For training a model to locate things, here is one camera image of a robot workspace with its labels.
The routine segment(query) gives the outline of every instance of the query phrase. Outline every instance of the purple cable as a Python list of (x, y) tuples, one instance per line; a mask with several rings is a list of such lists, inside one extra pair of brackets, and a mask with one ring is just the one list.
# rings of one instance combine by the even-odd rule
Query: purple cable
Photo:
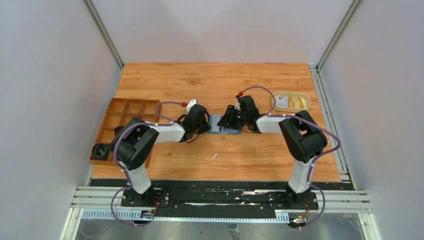
[(125, 225), (125, 226), (129, 226), (129, 227), (143, 227), (143, 226), (147, 226), (147, 225), (149, 225), (151, 222), (148, 222), (148, 223), (139, 223), (139, 224), (135, 224), (135, 223), (131, 224), (131, 223), (128, 223), (128, 222), (122, 221), (122, 220), (121, 220), (121, 219), (119, 219), (119, 218), (118, 218), (118, 216), (115, 214), (115, 212), (114, 212), (114, 201), (115, 201), (115, 198), (118, 196), (118, 194), (119, 194), (122, 190), (125, 190), (125, 189), (130, 190), (130, 189), (131, 189), (131, 187), (130, 187), (130, 186), (124, 186), (123, 188), (119, 189), (119, 190), (115, 193), (115, 195), (113, 195), (113, 197), (112, 197), (112, 201), (110, 202), (110, 210), (112, 211), (113, 218), (115, 218), (115, 220), (116, 220), (116, 221), (118, 221), (120, 224), (123, 224), (123, 225)]
[(111, 225), (109, 225), (105, 230), (103, 230), (101, 233), (99, 233), (99, 234), (96, 234), (96, 235), (87, 235), (85, 232), (84, 232), (84, 227), (85, 226), (87, 226), (88, 225), (88, 223), (86, 223), (86, 224), (84, 224), (84, 222), (86, 222), (87, 220), (83, 220), (81, 223), (80, 223), (80, 227), (79, 227), (79, 232), (81, 233), (81, 235), (84, 237), (84, 238), (86, 238), (86, 239), (94, 239), (94, 238), (97, 238), (97, 237), (100, 237), (101, 235), (103, 235), (104, 233), (106, 233), (107, 231), (109, 231), (110, 229), (111, 229), (111, 227), (114, 225), (113, 223), (111, 224)]
[(273, 104), (272, 104), (271, 109), (266, 113), (267, 115), (270, 114), (274, 110), (274, 108), (276, 107), (276, 97), (274, 96), (274, 94), (268, 88), (266, 88), (264, 86), (259, 86), (259, 85), (250, 86), (250, 87), (244, 89), (242, 92), (244, 93), (247, 90), (253, 89), (253, 88), (263, 89), (263, 90), (267, 91), (269, 94), (271, 94)]
[(336, 145), (334, 148), (331, 148), (330, 150), (324, 151), (323, 153), (319, 154), (318, 156), (316, 156), (316, 157), (312, 160), (311, 165), (310, 165), (310, 167), (309, 167), (309, 170), (308, 170), (308, 172), (307, 172), (306, 181), (307, 181), (308, 183), (310, 183), (310, 186), (311, 186), (312, 188), (314, 188), (314, 189), (318, 190), (318, 191), (321, 193), (321, 195), (322, 195), (322, 207), (321, 207), (321, 211), (319, 212), (318, 216), (317, 216), (317, 217), (316, 217), (313, 221), (311, 221), (310, 223), (308, 223), (308, 224), (306, 224), (305, 226), (303, 226), (303, 227), (302, 227), (302, 228), (304, 229), (304, 228), (309, 227), (309, 226), (311, 226), (312, 224), (316, 223), (316, 222), (318, 221), (318, 219), (320, 219), (320, 218), (321, 218), (321, 216), (322, 216), (322, 215), (323, 215), (323, 213), (324, 213), (324, 209), (326, 208), (326, 197), (324, 196), (324, 192), (323, 192), (323, 190), (322, 190), (321, 188), (319, 188), (319, 187), (317, 187), (317, 186), (315, 186), (315, 185), (313, 185), (313, 184), (311, 183), (311, 175), (312, 175), (312, 171), (313, 171), (313, 169), (314, 169), (314, 165), (315, 165), (315, 163), (318, 161), (318, 159), (319, 159), (319, 158), (321, 158), (322, 156), (324, 156), (324, 155), (326, 155), (326, 154), (329, 154), (329, 153), (332, 153), (332, 152), (336, 151), (337, 149), (339, 149), (339, 148), (340, 148), (340, 146), (341, 146), (341, 144), (342, 144), (342, 142), (340, 141), (340, 138), (339, 138), (337, 135), (335, 135), (334, 133), (332, 133), (332, 132), (328, 131), (327, 129), (325, 129), (325, 128), (323, 128), (323, 127), (320, 127), (320, 126), (316, 125), (316, 124), (315, 124), (315, 123), (313, 123), (313, 122), (310, 122), (310, 121), (308, 121), (308, 120), (305, 120), (305, 119), (303, 119), (303, 118), (301, 118), (301, 117), (298, 117), (298, 116), (296, 116), (296, 115), (288, 115), (288, 114), (282, 114), (282, 115), (281, 115), (281, 114), (279, 114), (279, 115), (269, 115), (269, 116), (270, 116), (270, 117), (286, 117), (286, 118), (296, 119), (296, 120), (298, 120), (298, 121), (301, 121), (301, 122), (302, 122), (302, 123), (304, 123), (304, 124), (307, 124), (307, 125), (309, 125), (309, 126), (311, 126), (311, 127), (314, 127), (314, 128), (316, 128), (316, 129), (318, 129), (318, 130), (320, 130), (320, 131), (322, 131), (322, 132), (324, 132), (324, 133), (326, 133), (326, 134), (330, 135), (332, 138), (334, 138), (334, 139), (337, 141), (337, 145)]
[(158, 108), (159, 108), (159, 106), (161, 106), (161, 105), (163, 105), (163, 104), (178, 104), (178, 105), (180, 105), (181, 106), (181, 102), (177, 102), (177, 101), (163, 101), (163, 102), (159, 102), (155, 107), (154, 107), (154, 113), (156, 114), (156, 115), (158, 115), (159, 117), (161, 117), (161, 118), (163, 118), (163, 119), (166, 119), (166, 120), (169, 120), (169, 121), (171, 121), (171, 122), (175, 122), (175, 120), (174, 119), (171, 119), (171, 118), (169, 118), (169, 117), (167, 117), (167, 116), (164, 116), (164, 115), (162, 115), (162, 114), (160, 114), (159, 112), (158, 112)]

